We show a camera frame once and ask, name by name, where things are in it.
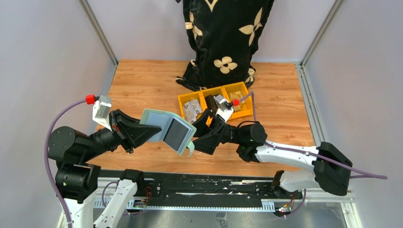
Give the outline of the gold cards stack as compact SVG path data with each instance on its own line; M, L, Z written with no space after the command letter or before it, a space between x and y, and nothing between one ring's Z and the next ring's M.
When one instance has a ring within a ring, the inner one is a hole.
M232 92L232 93L229 93L229 96L230 96L230 101L232 102L233 100L240 100L242 97L243 97L243 95L242 95L242 93L241 93L241 91L236 91L236 92ZM244 105L245 105L245 100L244 101L242 101L242 102L239 102L239 105L233 105L233 109L234 109L234 111L235 112L237 112L237 111L240 111L243 107L244 107Z

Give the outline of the black credit card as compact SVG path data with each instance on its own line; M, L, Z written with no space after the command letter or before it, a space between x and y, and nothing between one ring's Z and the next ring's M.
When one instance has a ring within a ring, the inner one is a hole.
M187 138L189 130L190 129L188 126L182 124L182 122L179 122L176 119L173 119L163 139L163 142L178 152L183 141Z

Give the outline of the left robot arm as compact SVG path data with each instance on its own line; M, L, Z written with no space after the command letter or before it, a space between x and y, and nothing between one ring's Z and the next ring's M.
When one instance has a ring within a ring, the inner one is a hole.
M126 152L143 145L162 129L141 124L117 109L106 119L109 128L86 135L68 126L54 130L49 139L48 157L55 160L58 171L56 188L67 206L65 216L74 228L115 228L133 196L149 193L144 173L138 170L123 171L112 198L101 215L94 219L94 201L101 167L88 161L122 146Z

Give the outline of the green card holder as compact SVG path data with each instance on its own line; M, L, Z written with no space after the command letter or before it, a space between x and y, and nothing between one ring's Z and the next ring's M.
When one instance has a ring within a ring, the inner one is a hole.
M182 155L188 148L188 156L192 156L195 150L192 137L197 129L179 115L168 111L144 109L140 124L161 128L161 131L152 136L148 142L162 141L179 155Z

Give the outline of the aluminium frame rail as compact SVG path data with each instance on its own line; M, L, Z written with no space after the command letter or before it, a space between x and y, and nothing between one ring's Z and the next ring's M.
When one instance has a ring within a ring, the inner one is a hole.
M127 201L126 209L276 212L282 211L281 203L307 199L302 190L275 193L271 183L272 178L145 173L145 189Z

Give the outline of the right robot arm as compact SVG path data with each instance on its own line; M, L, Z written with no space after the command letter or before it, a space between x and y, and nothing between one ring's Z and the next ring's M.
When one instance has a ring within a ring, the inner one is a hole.
M297 167L297 171L280 170L274 175L269 191L284 198L297 190L321 188L345 196L351 176L352 162L333 144L293 146L266 139L264 127L258 121L244 121L237 126L227 124L209 109L192 125L196 128L195 150L212 155L220 143L233 143L236 153L245 162L272 162Z

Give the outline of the yellow three-compartment bin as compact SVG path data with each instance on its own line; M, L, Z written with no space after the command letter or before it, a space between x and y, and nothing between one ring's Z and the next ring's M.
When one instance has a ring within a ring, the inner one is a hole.
M253 96L249 95L244 82L223 85L178 96L181 116L194 123L205 110L210 110L206 124L215 114L223 114L233 120L254 114Z

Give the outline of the silver cards stack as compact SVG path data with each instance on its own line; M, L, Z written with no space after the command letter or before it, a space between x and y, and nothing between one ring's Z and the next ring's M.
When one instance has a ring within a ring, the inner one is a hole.
M202 114L202 107L197 99L190 100L183 105L184 118L191 124L197 120L197 116Z

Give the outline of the black floral blanket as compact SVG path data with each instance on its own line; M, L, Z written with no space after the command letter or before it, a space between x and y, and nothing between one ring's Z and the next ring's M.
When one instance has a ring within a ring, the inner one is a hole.
M176 83L192 91L243 82L253 85L251 65L273 0L183 0L186 34L195 59Z

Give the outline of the black cards stack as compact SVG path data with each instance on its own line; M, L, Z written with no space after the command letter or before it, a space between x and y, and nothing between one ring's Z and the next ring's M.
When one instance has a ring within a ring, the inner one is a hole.
M215 102L215 100L214 100L214 96L212 96L212 95L207 95L207 96L205 97L205 102L206 102L207 108L210 109L211 112L214 112L214 111L217 110L218 107L217 107L217 104L216 104L216 102Z

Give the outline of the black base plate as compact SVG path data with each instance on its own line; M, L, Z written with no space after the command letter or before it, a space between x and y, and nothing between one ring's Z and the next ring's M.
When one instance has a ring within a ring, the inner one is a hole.
M257 208L263 200L302 199L300 191L275 192L270 177L144 172L152 188L149 206L180 208Z

